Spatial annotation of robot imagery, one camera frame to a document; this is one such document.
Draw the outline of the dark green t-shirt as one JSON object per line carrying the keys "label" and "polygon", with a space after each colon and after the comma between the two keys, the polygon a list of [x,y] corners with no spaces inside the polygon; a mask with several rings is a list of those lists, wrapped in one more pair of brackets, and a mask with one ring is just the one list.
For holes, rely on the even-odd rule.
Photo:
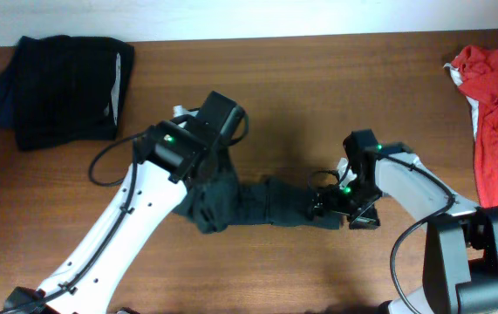
{"label": "dark green t-shirt", "polygon": [[313,201],[310,189],[290,185],[276,177],[242,184],[229,151],[222,149],[217,154],[213,176],[191,187],[173,212],[192,222],[203,234],[243,225],[339,229],[341,217],[315,212]]}

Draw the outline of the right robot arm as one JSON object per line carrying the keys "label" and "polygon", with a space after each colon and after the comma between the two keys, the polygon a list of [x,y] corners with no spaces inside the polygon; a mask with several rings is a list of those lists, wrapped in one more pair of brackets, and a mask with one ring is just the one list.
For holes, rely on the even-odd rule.
{"label": "right robot arm", "polygon": [[[344,139],[347,159],[330,174],[336,183],[314,189],[311,212],[344,218],[350,229],[380,225],[377,200],[392,197],[414,220],[392,246],[390,272],[398,298],[380,313],[490,313],[498,311],[498,207],[459,195],[401,142],[378,143],[370,129]],[[426,230],[422,285],[402,290],[396,255],[415,230]]]}

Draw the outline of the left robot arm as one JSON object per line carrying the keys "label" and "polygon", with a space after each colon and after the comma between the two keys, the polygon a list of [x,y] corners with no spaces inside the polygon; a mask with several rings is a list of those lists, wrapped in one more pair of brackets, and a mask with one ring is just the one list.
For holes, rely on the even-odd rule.
{"label": "left robot arm", "polygon": [[234,100],[211,92],[200,108],[129,137],[132,163],[78,247],[37,289],[16,287],[4,313],[104,313],[121,278],[191,188],[209,181],[218,153],[248,122]]}

